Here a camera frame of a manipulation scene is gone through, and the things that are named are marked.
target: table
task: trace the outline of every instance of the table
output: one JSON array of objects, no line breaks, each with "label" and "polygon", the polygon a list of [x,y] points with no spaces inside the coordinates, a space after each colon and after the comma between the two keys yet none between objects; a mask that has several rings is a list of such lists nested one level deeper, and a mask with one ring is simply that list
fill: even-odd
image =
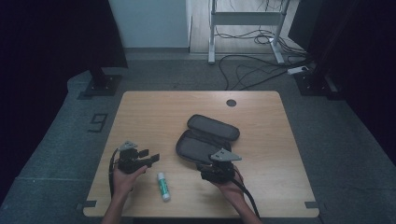
[{"label": "table", "polygon": [[210,37],[208,63],[215,63],[215,29],[217,25],[276,25],[274,38],[270,38],[271,49],[279,64],[284,64],[282,53],[277,45],[283,23],[286,18],[290,0],[282,2],[282,10],[279,12],[217,12],[217,1],[211,1],[210,11]]},{"label": "table", "polygon": [[[235,106],[228,106],[235,100]],[[219,190],[201,179],[195,165],[175,151],[187,120],[201,114],[239,128],[232,143],[235,161],[262,217],[316,217],[315,203],[280,96],[275,91],[127,91],[115,117],[85,207],[102,217],[110,203],[108,163],[125,140],[161,154],[139,177],[122,215],[125,217],[238,217]],[[164,172],[171,200],[163,202],[156,175]]]}]

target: tripod base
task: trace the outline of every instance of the tripod base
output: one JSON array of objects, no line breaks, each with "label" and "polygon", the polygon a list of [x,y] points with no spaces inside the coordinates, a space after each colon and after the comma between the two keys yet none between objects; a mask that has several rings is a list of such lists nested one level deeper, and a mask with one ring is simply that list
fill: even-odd
[{"label": "tripod base", "polygon": [[87,89],[81,93],[82,97],[92,97],[92,96],[113,96],[117,87],[120,84],[122,76],[120,75],[106,75],[106,85],[105,86],[97,86],[91,80],[88,84]]},{"label": "tripod base", "polygon": [[310,71],[294,75],[294,79],[296,80],[301,95],[326,96],[329,100],[335,101],[344,100],[341,92],[337,90],[329,77],[325,77],[321,81],[314,80],[314,78],[314,74]]}]

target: power strip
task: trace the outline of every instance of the power strip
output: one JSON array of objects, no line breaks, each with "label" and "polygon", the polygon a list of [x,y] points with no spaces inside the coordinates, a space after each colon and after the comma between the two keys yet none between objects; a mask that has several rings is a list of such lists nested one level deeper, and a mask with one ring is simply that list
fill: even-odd
[{"label": "power strip", "polygon": [[309,69],[306,66],[301,66],[301,67],[295,67],[288,69],[288,74],[289,75],[296,75],[299,73],[307,72]]}]

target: black strap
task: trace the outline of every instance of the black strap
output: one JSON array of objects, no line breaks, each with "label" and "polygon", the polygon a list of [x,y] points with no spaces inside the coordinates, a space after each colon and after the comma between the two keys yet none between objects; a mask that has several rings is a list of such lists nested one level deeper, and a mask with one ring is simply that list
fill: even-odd
[{"label": "black strap", "polygon": [[114,150],[113,155],[111,156],[110,159],[110,164],[108,166],[108,185],[110,186],[111,198],[113,198],[113,193],[114,193],[114,185],[113,185],[114,157],[116,156],[118,150],[119,150],[118,148]]},{"label": "black strap", "polygon": [[250,203],[251,203],[251,205],[252,205],[252,207],[253,207],[254,213],[256,214],[256,217],[258,217],[258,218],[260,219],[260,214],[259,214],[259,210],[257,209],[257,205],[256,205],[256,203],[254,202],[253,196],[251,196],[250,192],[249,192],[248,189],[245,187],[245,185],[244,185],[243,183],[242,183],[242,184],[239,183],[237,180],[235,180],[234,177],[231,177],[231,176],[228,176],[228,175],[227,175],[226,177],[227,177],[231,182],[233,182],[238,188],[240,188],[240,189],[242,190],[242,192],[244,192],[244,193],[247,195],[247,197],[249,198]]}]

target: white wall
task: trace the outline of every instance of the white wall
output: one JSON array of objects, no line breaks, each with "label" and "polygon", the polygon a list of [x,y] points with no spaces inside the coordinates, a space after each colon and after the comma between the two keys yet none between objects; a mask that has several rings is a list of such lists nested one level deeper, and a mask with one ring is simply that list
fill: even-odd
[{"label": "white wall", "polygon": [[188,48],[190,0],[109,0],[125,48]]}]

